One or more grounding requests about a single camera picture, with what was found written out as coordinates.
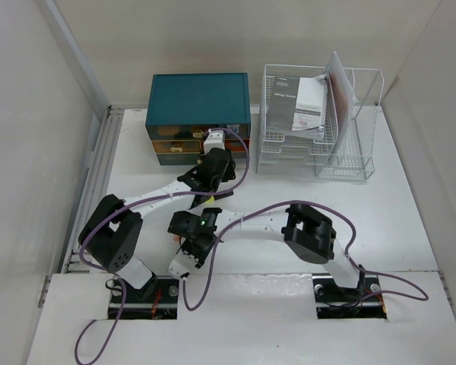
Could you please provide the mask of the blue cleaning gel jar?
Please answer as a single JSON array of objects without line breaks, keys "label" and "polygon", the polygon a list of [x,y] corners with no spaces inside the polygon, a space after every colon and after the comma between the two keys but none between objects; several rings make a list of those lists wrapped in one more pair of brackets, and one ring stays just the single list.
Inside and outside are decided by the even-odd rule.
[{"label": "blue cleaning gel jar", "polygon": [[229,130],[231,130],[232,132],[235,132],[236,134],[239,134],[239,127],[240,127],[240,125],[234,124],[234,125],[227,125],[226,127],[227,127]]}]

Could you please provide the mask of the grey setup guide booklet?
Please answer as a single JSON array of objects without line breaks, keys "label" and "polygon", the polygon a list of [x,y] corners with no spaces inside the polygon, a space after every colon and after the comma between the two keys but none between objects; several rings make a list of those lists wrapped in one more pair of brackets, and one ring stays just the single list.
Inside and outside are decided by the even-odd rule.
[{"label": "grey setup guide booklet", "polygon": [[320,141],[325,135],[327,75],[277,76],[266,114],[268,132]]}]

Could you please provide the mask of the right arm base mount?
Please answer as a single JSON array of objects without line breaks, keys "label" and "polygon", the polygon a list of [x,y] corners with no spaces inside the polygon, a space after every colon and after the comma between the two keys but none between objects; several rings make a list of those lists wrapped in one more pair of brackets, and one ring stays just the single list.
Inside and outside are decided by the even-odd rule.
[{"label": "right arm base mount", "polygon": [[338,287],[330,275],[314,275],[315,311],[318,319],[387,319],[385,302],[378,292],[377,276],[360,278],[356,289]]}]

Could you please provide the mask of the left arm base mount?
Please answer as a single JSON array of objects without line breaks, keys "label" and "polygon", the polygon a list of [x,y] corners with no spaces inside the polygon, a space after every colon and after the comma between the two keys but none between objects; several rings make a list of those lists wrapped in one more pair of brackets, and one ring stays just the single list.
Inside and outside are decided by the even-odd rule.
[{"label": "left arm base mount", "polygon": [[[123,298],[122,285],[117,278],[105,283],[110,292],[107,309],[108,319],[115,319]],[[120,319],[125,320],[175,320],[178,314],[179,282],[169,276],[155,277],[143,292],[125,283],[125,303]]]}]

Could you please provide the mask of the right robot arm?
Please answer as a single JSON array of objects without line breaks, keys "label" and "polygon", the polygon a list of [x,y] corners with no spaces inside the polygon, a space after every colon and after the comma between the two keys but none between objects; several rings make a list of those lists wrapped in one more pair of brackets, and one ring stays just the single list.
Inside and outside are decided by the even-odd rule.
[{"label": "right robot arm", "polygon": [[321,265],[331,276],[327,291],[337,290],[343,301],[357,300],[365,288],[364,274],[350,263],[332,220],[310,205],[296,203],[283,211],[260,214],[221,208],[205,208],[200,215],[178,211],[168,232],[183,239],[168,267],[176,279],[201,268],[216,243],[268,240],[286,244],[304,262]]}]

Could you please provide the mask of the clear mesh zip pouch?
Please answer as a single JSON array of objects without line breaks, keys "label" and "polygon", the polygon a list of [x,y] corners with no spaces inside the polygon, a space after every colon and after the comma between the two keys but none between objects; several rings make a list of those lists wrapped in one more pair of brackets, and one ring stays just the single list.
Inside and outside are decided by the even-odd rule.
[{"label": "clear mesh zip pouch", "polygon": [[335,51],[331,54],[327,71],[337,117],[337,138],[331,151],[331,154],[335,156],[343,153],[344,139],[353,116],[356,95]]}]

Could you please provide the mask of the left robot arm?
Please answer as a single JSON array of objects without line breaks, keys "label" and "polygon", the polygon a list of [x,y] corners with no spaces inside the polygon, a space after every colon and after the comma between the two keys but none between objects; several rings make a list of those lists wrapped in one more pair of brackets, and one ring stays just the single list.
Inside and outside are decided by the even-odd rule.
[{"label": "left robot arm", "polygon": [[231,151],[212,148],[199,165],[161,189],[126,200],[103,197],[78,237],[80,257],[88,253],[104,271],[119,275],[137,301],[149,300],[157,276],[135,256],[143,223],[202,205],[221,183],[236,178],[235,168]]}]

